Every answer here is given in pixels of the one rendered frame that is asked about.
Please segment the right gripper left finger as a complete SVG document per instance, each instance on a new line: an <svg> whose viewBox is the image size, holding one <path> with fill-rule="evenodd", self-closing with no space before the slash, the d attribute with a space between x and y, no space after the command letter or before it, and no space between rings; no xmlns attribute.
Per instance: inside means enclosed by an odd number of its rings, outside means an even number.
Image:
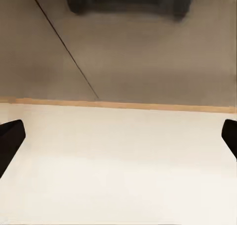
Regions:
<svg viewBox="0 0 237 225"><path fill-rule="evenodd" d="M26 131L21 119L0 125L0 179L25 138Z"/></svg>

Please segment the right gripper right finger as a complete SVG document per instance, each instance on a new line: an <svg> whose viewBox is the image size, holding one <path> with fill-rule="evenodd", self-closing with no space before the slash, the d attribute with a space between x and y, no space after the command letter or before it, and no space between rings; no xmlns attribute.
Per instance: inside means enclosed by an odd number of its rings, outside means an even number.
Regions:
<svg viewBox="0 0 237 225"><path fill-rule="evenodd" d="M221 137L237 159L237 121L226 119Z"/></svg>

